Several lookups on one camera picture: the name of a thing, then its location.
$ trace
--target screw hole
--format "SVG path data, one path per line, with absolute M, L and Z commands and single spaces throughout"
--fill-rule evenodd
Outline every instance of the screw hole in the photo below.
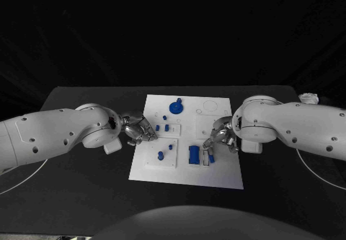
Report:
M 33 152 L 35 154 L 39 152 L 39 148 L 38 148 L 36 146 L 32 148 L 32 152 Z

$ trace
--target white cable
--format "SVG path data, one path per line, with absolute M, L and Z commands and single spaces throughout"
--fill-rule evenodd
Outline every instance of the white cable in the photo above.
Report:
M 10 170 L 7 170 L 6 172 L 3 172 L 2 174 L 0 174 L 0 176 L 3 176 L 6 173 L 9 173 L 13 169 L 16 169 L 19 166 L 15 166 Z
M 304 162 L 304 160 L 303 160 L 303 158 L 302 158 L 302 154 L 300 154 L 299 149 L 297 149 L 297 154 L 299 154 L 299 157 L 300 157 L 302 162 L 304 163 L 304 166 L 307 167 L 307 169 L 310 170 L 310 172 L 316 175 L 316 177 L 317 177 L 319 179 L 322 179 L 322 180 L 323 180 L 328 184 L 330 184 L 332 186 L 335 186 L 335 187 L 346 190 L 345 187 L 335 185 L 332 182 L 329 182 L 328 180 L 325 180 L 325 179 L 316 174 L 316 172 L 315 172 L 315 171 L 312 170 L 312 168 L 307 166 L 307 164 L 306 164 L 306 162 Z
M 45 162 L 42 163 L 42 165 L 41 165 L 41 167 L 38 168 L 38 170 L 33 172 L 33 174 L 26 178 L 26 180 L 23 180 L 16 186 L 13 186 L 10 189 L 7 189 L 6 191 L 3 191 L 2 193 L 0 193 L 0 195 L 2 194 L 5 194 L 5 193 L 7 193 L 12 189 L 15 189 L 20 184 L 23 184 L 29 179 L 31 179 L 31 177 L 36 174 L 36 172 L 42 169 L 42 167 L 44 167 L 44 165 L 46 164 L 46 162 L 48 162 L 48 159 L 45 160 Z

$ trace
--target black table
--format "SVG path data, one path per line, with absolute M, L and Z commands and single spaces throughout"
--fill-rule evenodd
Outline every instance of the black table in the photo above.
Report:
M 144 110 L 147 94 L 230 98 L 232 112 L 245 98 L 268 95 L 299 102 L 290 86 L 58 87 L 42 111 L 97 103 L 121 113 Z M 328 239 L 346 238 L 346 191 L 326 184 L 280 140 L 263 154 L 240 152 L 244 190 L 129 180 L 136 148 L 126 144 L 107 155 L 104 148 L 78 144 L 48 160 L 38 174 L 0 195 L 0 232 L 93 236 L 134 214 L 168 206 L 204 205 L 271 217 Z M 26 177 L 42 162 L 9 172 Z

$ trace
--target blue cylinder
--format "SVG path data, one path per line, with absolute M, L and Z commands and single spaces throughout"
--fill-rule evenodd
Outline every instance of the blue cylinder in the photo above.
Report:
M 182 105 L 182 98 L 179 98 L 176 100 L 176 102 L 173 102 L 170 105 L 169 105 L 169 111 L 173 113 L 173 114 L 179 114 L 182 111 L 183 111 L 183 105 Z
M 157 158 L 159 158 L 160 161 L 165 159 L 165 153 L 162 151 L 159 152 L 159 157 Z
M 214 155 L 209 155 L 209 162 L 211 162 L 211 164 L 215 163 L 215 156 Z
M 201 164 L 201 147 L 189 146 L 189 164 Z

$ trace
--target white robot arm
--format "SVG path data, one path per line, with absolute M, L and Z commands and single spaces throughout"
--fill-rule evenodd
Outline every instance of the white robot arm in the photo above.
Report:
M 214 143 L 228 145 L 235 153 L 237 136 L 245 153 L 263 153 L 263 143 L 279 138 L 292 148 L 346 161 L 346 110 L 302 102 L 283 104 L 270 96 L 253 96 L 234 116 L 214 123 L 204 143 L 209 154 Z
M 120 115 L 94 103 L 2 121 L 0 170 L 57 157 L 81 142 L 87 148 L 104 146 L 110 154 L 123 147 L 120 132 L 133 138 L 127 142 L 131 146 L 157 139 L 142 112 Z

